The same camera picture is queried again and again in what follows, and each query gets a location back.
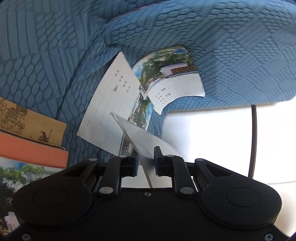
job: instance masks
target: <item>book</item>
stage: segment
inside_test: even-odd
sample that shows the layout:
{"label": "book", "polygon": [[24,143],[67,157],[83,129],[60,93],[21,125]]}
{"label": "book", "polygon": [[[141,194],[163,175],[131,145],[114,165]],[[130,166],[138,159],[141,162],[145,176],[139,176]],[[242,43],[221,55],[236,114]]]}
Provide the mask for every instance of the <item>book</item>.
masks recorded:
{"label": "book", "polygon": [[0,98],[0,130],[61,146],[66,123]]}
{"label": "book", "polygon": [[14,132],[10,132],[10,131],[4,130],[4,129],[0,129],[0,132],[3,132],[3,133],[6,133],[6,134],[9,134],[9,135],[15,136],[15,137],[18,137],[18,138],[21,138],[21,139],[27,140],[27,141],[35,142],[35,143],[38,143],[38,144],[41,144],[41,145],[51,146],[51,147],[54,147],[54,148],[58,148],[58,149],[61,149],[61,150],[65,150],[65,147],[55,146],[55,145],[52,145],[52,144],[49,144],[49,143],[46,143],[46,142],[42,142],[42,141],[39,141],[39,140],[34,140],[34,139],[32,139],[32,138],[23,137],[23,136],[21,136],[21,135],[19,135],[19,134],[16,134],[16,133],[14,133]]}
{"label": "book", "polygon": [[68,152],[0,131],[0,156],[26,163],[66,168]]}
{"label": "book", "polygon": [[2,235],[8,235],[19,226],[11,204],[14,193],[29,183],[62,170],[0,157],[0,233]]}

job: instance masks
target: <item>tan book cover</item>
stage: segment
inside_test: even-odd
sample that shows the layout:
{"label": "tan book cover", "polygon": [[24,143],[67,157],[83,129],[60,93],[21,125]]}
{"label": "tan book cover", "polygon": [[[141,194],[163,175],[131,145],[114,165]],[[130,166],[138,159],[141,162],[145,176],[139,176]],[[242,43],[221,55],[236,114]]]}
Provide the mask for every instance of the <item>tan book cover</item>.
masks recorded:
{"label": "tan book cover", "polygon": [[33,140],[61,146],[66,123],[0,98],[0,129]]}

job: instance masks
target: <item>tree illustration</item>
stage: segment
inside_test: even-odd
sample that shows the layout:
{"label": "tree illustration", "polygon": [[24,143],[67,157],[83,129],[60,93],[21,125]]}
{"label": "tree illustration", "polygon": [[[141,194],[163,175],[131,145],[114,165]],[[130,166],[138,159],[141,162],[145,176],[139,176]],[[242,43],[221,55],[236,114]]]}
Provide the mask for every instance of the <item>tree illustration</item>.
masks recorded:
{"label": "tree illustration", "polygon": [[141,127],[142,129],[146,128],[146,111],[149,105],[151,104],[151,100],[147,98],[143,100],[143,97],[140,98],[140,104],[138,108],[140,108],[139,112],[135,112],[132,115],[133,120],[136,122],[137,126]]}
{"label": "tree illustration", "polygon": [[7,167],[3,169],[1,176],[7,182],[8,186],[16,191],[20,185],[27,185],[54,173],[52,171],[46,171],[44,167],[27,164],[22,166],[21,169]]}
{"label": "tree illustration", "polygon": [[8,129],[17,134],[22,133],[22,129],[25,128],[24,116],[26,116],[28,110],[19,105],[15,108],[10,107],[6,109],[6,112],[1,114],[2,128]]}
{"label": "tree illustration", "polygon": [[151,82],[164,77],[160,72],[161,68],[181,63],[187,63],[188,66],[194,65],[188,51],[183,53],[175,53],[174,51],[174,49],[160,50],[153,57],[149,58],[147,62],[143,63],[139,81],[145,90],[148,89],[148,85]]}
{"label": "tree illustration", "polygon": [[28,164],[20,169],[0,167],[0,219],[6,216],[8,212],[13,211],[12,197],[20,187],[54,173],[46,171],[44,167]]}

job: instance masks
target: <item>orange book cover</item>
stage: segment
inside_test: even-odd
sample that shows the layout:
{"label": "orange book cover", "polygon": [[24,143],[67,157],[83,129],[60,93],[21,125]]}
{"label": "orange book cover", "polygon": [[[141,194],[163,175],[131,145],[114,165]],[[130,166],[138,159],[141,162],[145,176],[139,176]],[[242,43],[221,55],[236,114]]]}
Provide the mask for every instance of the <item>orange book cover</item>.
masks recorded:
{"label": "orange book cover", "polygon": [[68,152],[0,132],[0,156],[48,167],[66,168]]}

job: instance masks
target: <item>blue cushion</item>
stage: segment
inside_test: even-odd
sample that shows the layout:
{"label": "blue cushion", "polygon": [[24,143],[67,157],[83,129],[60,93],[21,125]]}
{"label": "blue cushion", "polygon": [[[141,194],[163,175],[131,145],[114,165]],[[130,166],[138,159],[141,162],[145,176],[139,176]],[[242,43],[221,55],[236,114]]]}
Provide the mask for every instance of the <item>blue cushion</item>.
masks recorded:
{"label": "blue cushion", "polygon": [[130,65],[184,46],[206,97],[183,97],[148,131],[161,135],[170,110],[289,100],[296,95],[296,5],[292,0],[3,0],[0,95],[67,123],[69,166],[111,154],[76,136],[112,58]]}

